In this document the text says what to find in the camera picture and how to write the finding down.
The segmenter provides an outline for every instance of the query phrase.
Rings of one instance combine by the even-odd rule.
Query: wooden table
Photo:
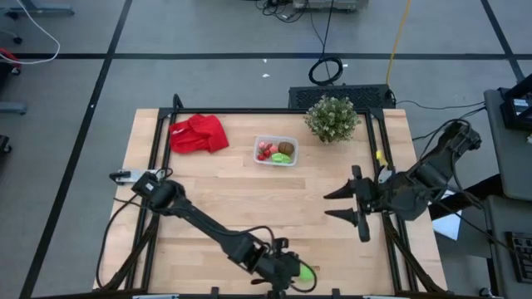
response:
[[[138,110],[131,130],[124,168],[145,169],[155,130],[157,110]],[[290,240],[297,252],[318,274],[313,294],[393,294],[381,216],[367,221],[372,240],[361,243],[357,230],[345,221],[326,216],[327,209],[350,208],[353,199],[324,200],[323,195],[343,186],[352,176],[351,165],[358,164],[364,176],[373,177],[367,128],[364,120],[355,129],[353,140],[324,145],[303,122],[302,115],[217,115],[229,139],[229,148],[217,153],[171,154],[170,178],[185,186],[187,197],[212,218],[229,229],[242,230],[268,225],[277,238]],[[398,170],[416,162],[404,110],[385,110],[392,157]],[[185,120],[190,115],[178,115]],[[168,125],[163,129],[159,161]],[[377,122],[377,143],[381,146]],[[253,161],[257,135],[291,136],[299,142],[298,163],[294,167],[274,167]],[[120,186],[119,199],[128,199],[131,186]],[[113,211],[122,203],[115,203]],[[113,223],[101,266],[103,282],[108,282],[131,250],[138,208],[126,208]],[[411,250],[434,281],[446,288],[440,255],[428,210],[416,221],[406,223]],[[258,231],[260,238],[268,238]],[[404,263],[397,252],[404,274]],[[144,257],[140,258],[135,286],[140,285]],[[264,294],[267,283],[252,286],[252,277],[230,262],[219,245],[186,221],[175,217],[160,220],[149,292]],[[407,288],[406,275],[401,275]],[[301,288],[310,283],[298,282]]]

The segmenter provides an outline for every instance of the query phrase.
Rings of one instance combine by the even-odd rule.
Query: red towel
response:
[[[214,115],[193,115],[170,126],[170,148],[180,154],[195,150],[214,153],[229,146],[224,128]]]

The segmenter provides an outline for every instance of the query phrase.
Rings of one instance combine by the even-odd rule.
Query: clear plastic container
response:
[[[265,144],[273,144],[275,146],[278,146],[281,142],[289,142],[293,144],[293,153],[290,155],[290,159],[292,160],[291,163],[275,163],[272,161],[272,157],[268,157],[266,160],[261,161],[257,159],[257,156],[259,155],[259,144],[261,142],[264,142]],[[255,146],[253,149],[253,160],[259,164],[266,164],[266,165],[275,165],[275,166],[294,166],[298,162],[298,150],[299,145],[298,141],[294,138],[290,137],[284,137],[284,136],[257,136],[255,139]]]

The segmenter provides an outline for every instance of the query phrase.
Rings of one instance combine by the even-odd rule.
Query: green plant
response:
[[[350,140],[358,123],[358,116],[349,98],[337,99],[322,96],[304,116],[313,135],[325,143]]]

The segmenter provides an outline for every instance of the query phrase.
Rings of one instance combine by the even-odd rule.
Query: yellow cable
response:
[[[390,85],[390,73],[392,72],[392,63],[393,57],[396,55],[397,44],[401,39],[402,27],[405,25],[406,17],[408,16],[408,11],[410,11],[411,0],[406,0],[405,12],[402,14],[401,24],[399,25],[399,30],[397,31],[396,42],[393,44],[392,55],[390,56],[390,61],[388,62],[388,71],[386,72],[386,84]]]

